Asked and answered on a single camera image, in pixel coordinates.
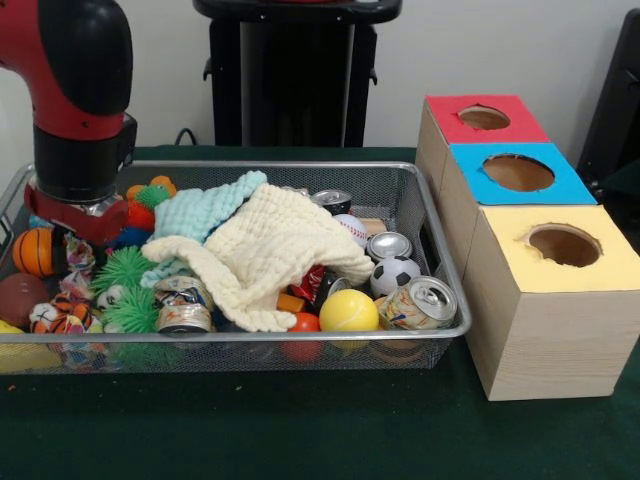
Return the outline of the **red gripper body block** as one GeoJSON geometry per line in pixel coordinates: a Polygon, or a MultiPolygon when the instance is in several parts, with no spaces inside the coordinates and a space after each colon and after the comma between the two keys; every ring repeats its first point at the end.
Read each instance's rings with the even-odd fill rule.
{"type": "Polygon", "coordinates": [[[128,221],[128,204],[118,194],[97,203],[69,203],[46,195],[35,182],[28,182],[24,202],[34,215],[98,246],[116,239],[128,221]]]}

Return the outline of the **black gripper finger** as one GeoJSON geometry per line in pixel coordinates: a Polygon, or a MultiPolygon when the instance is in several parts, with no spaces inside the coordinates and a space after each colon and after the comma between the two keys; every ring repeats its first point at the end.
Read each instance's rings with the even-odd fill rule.
{"type": "Polygon", "coordinates": [[[51,260],[55,273],[65,273],[68,271],[68,261],[66,253],[65,234],[67,230],[55,224],[51,234],[51,260]]]}

